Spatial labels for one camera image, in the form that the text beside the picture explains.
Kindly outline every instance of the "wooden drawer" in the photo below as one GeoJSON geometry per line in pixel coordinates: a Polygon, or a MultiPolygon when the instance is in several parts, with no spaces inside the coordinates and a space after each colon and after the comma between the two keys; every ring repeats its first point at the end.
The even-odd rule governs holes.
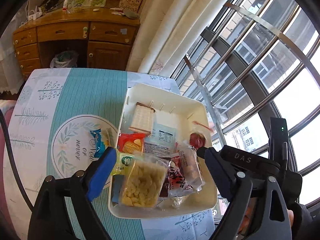
{"type": "Polygon", "coordinates": [[[67,22],[42,25],[38,27],[38,41],[83,40],[87,38],[88,28],[89,22],[67,22]]]}
{"type": "Polygon", "coordinates": [[[20,60],[19,64],[22,74],[31,73],[35,69],[42,68],[39,58],[20,60]]]}
{"type": "Polygon", "coordinates": [[[91,22],[89,40],[132,44],[136,27],[106,22],[91,22]]]}
{"type": "Polygon", "coordinates": [[[19,47],[16,52],[18,60],[39,58],[38,43],[19,47]]]}
{"type": "Polygon", "coordinates": [[[36,28],[28,29],[13,35],[13,44],[16,48],[37,42],[36,28]]]}
{"type": "Polygon", "coordinates": [[[131,47],[109,42],[88,42],[88,67],[125,70],[131,47]]]}

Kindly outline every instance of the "blue snack wrapper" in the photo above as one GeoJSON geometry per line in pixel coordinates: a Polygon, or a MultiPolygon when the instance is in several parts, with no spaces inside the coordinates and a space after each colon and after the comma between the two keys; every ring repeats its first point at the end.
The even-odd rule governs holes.
{"type": "Polygon", "coordinates": [[[90,133],[94,137],[96,144],[96,152],[93,157],[100,158],[107,147],[110,146],[110,140],[109,138],[106,138],[106,135],[102,134],[101,129],[90,131],[90,133]]]}

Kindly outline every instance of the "human hand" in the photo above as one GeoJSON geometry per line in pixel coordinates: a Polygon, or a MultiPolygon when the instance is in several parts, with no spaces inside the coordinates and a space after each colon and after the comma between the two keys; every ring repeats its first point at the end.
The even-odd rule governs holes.
{"type": "MultiPolygon", "coordinates": [[[[293,219],[294,219],[293,211],[287,209],[287,212],[288,212],[288,217],[289,217],[289,221],[290,221],[290,226],[292,227],[293,219]]],[[[242,223],[240,225],[239,232],[241,232],[244,228],[248,227],[249,222],[250,222],[249,216],[251,213],[252,213],[252,209],[250,207],[248,207],[245,214],[244,214],[244,218],[242,220],[242,223]]]]}

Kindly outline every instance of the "bottle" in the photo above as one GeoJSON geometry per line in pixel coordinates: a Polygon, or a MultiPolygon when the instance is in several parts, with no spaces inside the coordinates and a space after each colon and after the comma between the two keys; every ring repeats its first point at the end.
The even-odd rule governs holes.
{"type": "Polygon", "coordinates": [[[66,11],[66,10],[67,10],[67,8],[68,8],[68,1],[69,1],[69,0],[64,0],[64,2],[63,2],[63,7],[62,7],[62,11],[66,11]]]}

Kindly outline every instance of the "black cable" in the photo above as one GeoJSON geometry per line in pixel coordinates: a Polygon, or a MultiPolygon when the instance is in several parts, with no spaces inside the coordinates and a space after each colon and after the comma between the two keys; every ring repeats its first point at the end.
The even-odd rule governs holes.
{"type": "Polygon", "coordinates": [[[11,165],[11,168],[12,168],[12,172],[13,172],[14,178],[16,179],[18,188],[19,188],[19,190],[21,192],[21,195],[22,195],[24,201],[26,202],[26,204],[28,205],[28,207],[30,208],[30,210],[32,212],[33,205],[31,203],[30,199],[28,198],[28,195],[27,195],[26,191],[24,190],[24,187],[22,185],[21,179],[19,177],[18,170],[17,170],[17,167],[16,167],[16,163],[14,162],[14,157],[13,157],[13,152],[12,152],[12,147],[11,147],[8,127],[7,127],[7,124],[5,122],[5,119],[4,119],[4,116],[3,116],[3,113],[1,111],[1,109],[0,109],[0,124],[2,126],[3,135],[4,135],[4,141],[5,141],[5,145],[7,146],[8,157],[9,157],[9,161],[10,161],[10,165],[11,165]]]}

